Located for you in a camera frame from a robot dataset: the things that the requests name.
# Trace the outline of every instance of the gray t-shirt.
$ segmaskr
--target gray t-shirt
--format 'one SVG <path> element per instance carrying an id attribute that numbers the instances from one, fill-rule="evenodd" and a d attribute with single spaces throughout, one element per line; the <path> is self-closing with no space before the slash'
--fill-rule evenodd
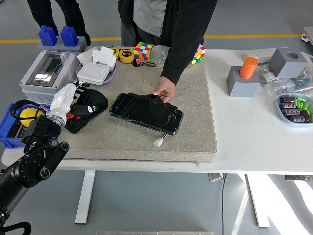
<path id="1" fill-rule="evenodd" d="M 134 0 L 133 19 L 143 31 L 160 37 L 167 0 Z"/>

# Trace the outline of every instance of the blue bottle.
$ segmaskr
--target blue bottle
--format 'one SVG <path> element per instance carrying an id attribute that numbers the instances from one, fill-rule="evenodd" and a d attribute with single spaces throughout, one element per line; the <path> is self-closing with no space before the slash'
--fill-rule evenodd
<path id="1" fill-rule="evenodd" d="M 63 27 L 61 33 L 61 38 L 63 40 L 64 46 L 75 47 L 78 43 L 78 38 L 76 36 L 75 29 L 68 27 L 67 25 Z"/>
<path id="2" fill-rule="evenodd" d="M 43 46 L 54 46 L 57 42 L 57 36 L 53 28 L 49 28 L 45 25 L 41 26 L 41 30 L 38 33 Z"/>

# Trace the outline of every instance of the black glove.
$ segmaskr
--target black glove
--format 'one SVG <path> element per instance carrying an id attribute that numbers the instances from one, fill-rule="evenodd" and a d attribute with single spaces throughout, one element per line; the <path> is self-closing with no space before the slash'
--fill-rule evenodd
<path id="1" fill-rule="evenodd" d="M 108 99 L 101 92 L 92 89 L 85 90 L 76 103 L 71 105 L 65 128 L 71 133 L 77 133 L 90 119 L 102 113 L 107 107 Z"/>

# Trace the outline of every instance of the black jacket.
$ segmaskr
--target black jacket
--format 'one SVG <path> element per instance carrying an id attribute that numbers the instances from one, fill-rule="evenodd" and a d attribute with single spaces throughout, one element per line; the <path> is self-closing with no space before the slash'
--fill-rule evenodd
<path id="1" fill-rule="evenodd" d="M 167 0 L 161 41 L 170 47 L 164 76 L 177 84 L 190 64 L 209 25 L 217 0 Z M 118 12 L 126 28 L 133 21 L 133 0 L 119 0 Z"/>

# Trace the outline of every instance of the gray floor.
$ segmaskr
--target gray floor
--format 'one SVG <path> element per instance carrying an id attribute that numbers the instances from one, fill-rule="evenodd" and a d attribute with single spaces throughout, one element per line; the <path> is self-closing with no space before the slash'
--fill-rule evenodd
<path id="1" fill-rule="evenodd" d="M 78 2 L 92 38 L 119 36 L 117 1 Z M 55 1 L 52 6 L 55 22 L 62 28 L 63 14 Z M 206 34 L 301 34 L 302 27 L 313 24 L 312 9 L 311 0 L 219 0 Z M 2 0 L 0 40 L 37 39 L 38 31 L 26 1 Z M 119 41 L 93 41 L 92 45 L 120 44 Z M 1 117 L 10 103 L 25 98 L 18 83 L 38 55 L 36 46 L 34 43 L 0 44 Z M 290 47 L 313 54 L 313 46 L 300 37 L 206 39 L 204 46 L 210 49 Z M 209 182 L 207 174 L 97 172 L 88 223 L 75 225 L 83 177 L 83 171 L 57 170 L 48 181 L 29 190 L 6 225 L 28 221 L 34 235 L 95 235 L 97 231 L 215 231 L 222 234 L 222 183 Z M 313 234 L 313 215 L 296 184 L 284 181 L 281 175 L 271 175 L 270 179 L 308 234 Z M 224 189 L 224 234 L 300 234 L 284 232 L 281 225 L 273 222 L 277 221 L 274 217 L 270 217 L 270 229 L 259 229 L 251 197 L 245 206 L 245 190 L 238 175 L 228 175 Z M 238 216 L 238 212 L 243 212 L 242 216 Z M 286 219 L 282 226 L 289 224 Z M 22 234 L 22 230 L 8 233 L 15 234 Z"/>

